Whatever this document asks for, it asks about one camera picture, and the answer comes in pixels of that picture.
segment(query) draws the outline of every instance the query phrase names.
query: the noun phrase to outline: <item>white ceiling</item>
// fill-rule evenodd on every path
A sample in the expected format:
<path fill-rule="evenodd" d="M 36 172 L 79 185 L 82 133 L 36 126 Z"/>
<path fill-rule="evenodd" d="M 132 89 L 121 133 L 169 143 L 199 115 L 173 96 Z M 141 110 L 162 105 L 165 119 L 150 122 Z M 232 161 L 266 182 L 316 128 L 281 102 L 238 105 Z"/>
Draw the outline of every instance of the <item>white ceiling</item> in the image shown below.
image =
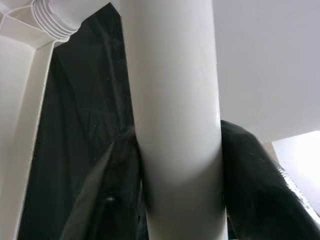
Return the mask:
<path fill-rule="evenodd" d="M 213 1 L 221 118 L 263 142 L 320 130 L 320 1 Z"/>

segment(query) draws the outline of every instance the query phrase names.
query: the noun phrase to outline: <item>ribbed pipe connector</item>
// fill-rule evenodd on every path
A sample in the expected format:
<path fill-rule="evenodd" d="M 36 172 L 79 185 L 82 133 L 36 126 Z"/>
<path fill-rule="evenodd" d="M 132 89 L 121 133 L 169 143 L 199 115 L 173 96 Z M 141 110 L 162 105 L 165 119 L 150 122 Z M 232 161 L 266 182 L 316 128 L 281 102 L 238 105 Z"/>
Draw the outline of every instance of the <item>ribbed pipe connector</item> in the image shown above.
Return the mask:
<path fill-rule="evenodd" d="M 61 16 L 53 11 L 48 0 L 35 0 L 32 4 L 32 11 L 37 22 L 55 39 L 66 39 L 79 29 L 71 28 L 64 23 Z"/>

